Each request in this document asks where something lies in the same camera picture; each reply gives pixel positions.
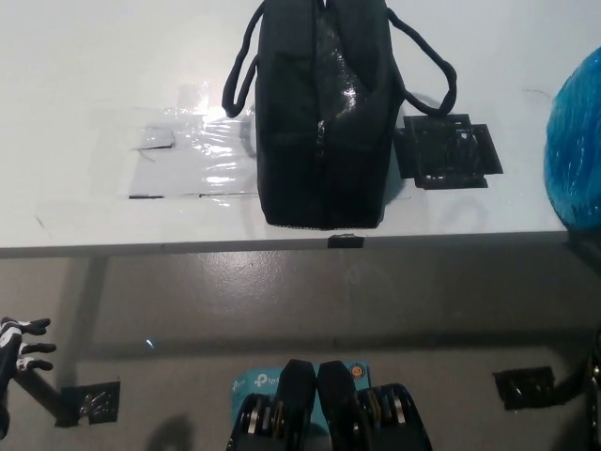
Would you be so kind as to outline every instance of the bag strap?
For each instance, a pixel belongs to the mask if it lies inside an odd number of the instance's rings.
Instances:
[[[248,96],[248,91],[251,89],[251,83],[254,79],[254,73],[256,72],[256,68],[259,62],[259,56],[256,55],[251,62],[251,67],[246,72],[246,76],[244,77],[244,81],[242,82],[242,86],[240,87],[240,93],[238,94],[238,100],[234,103],[234,97],[236,95],[236,87],[238,86],[238,79],[240,77],[240,71],[242,70],[242,64],[244,64],[244,59],[248,54],[248,51],[251,47],[251,38],[253,37],[254,28],[256,24],[259,22],[259,19],[263,15],[263,11],[265,9],[265,4],[261,3],[259,8],[254,12],[253,18],[248,24],[246,28],[246,32],[244,33],[244,39],[242,40],[242,47],[236,56],[236,61],[234,62],[234,67],[232,71],[229,73],[227,80],[225,81],[225,86],[223,87],[223,97],[222,97],[222,107],[225,110],[225,113],[228,117],[236,117],[242,112],[244,108],[244,103],[246,102],[246,97]]]
[[[407,36],[409,36],[413,42],[415,42],[420,49],[422,49],[424,53],[427,54],[432,61],[434,61],[434,63],[442,70],[444,76],[447,77],[447,81],[449,82],[449,91],[447,92],[447,95],[444,96],[444,100],[442,101],[440,108],[433,108],[421,101],[418,101],[413,94],[407,91],[405,88],[405,83],[403,82],[403,78],[401,77],[400,73],[398,73],[399,83],[401,85],[401,91],[403,92],[403,95],[411,105],[425,115],[448,115],[455,106],[455,100],[457,99],[457,73],[455,72],[455,69],[453,69],[453,66],[451,66],[450,63],[442,59],[417,31],[401,21],[390,8],[388,8],[388,20],[391,21],[395,28],[398,28]]]

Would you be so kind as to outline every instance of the black bag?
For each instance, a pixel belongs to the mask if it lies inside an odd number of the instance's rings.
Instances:
[[[261,15],[258,55],[234,102]],[[440,108],[405,89],[389,20],[446,75],[449,92]],[[431,116],[455,105],[453,67],[384,0],[265,0],[223,89],[229,117],[244,108],[256,70],[258,190],[267,222],[277,226],[377,226],[401,103],[407,99]]]

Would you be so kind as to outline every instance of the gray floor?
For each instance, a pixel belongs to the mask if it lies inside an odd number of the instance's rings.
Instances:
[[[579,401],[505,412],[491,376],[582,356],[601,280],[559,246],[4,260],[0,299],[54,320],[49,381],[122,383],[116,424],[75,429],[11,386],[0,449],[221,450],[232,380],[291,357],[403,382],[436,450],[583,449]]]

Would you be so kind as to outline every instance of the white tabletop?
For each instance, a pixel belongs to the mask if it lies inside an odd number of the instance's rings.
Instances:
[[[174,105],[181,86],[202,82],[218,105],[257,6],[5,2],[0,256],[325,247],[329,236],[344,233],[269,226],[252,194],[127,198],[139,158],[124,139],[131,112]],[[377,229],[349,233],[365,237],[365,246],[410,237],[562,237],[542,177],[545,125],[551,98],[601,44],[601,3],[391,0],[389,6],[455,66],[454,112],[487,124],[504,174],[487,176],[489,188],[480,190],[424,191],[410,180]],[[398,31],[393,46],[408,88],[441,99],[446,85],[438,69]],[[404,105],[402,114],[416,112]]]

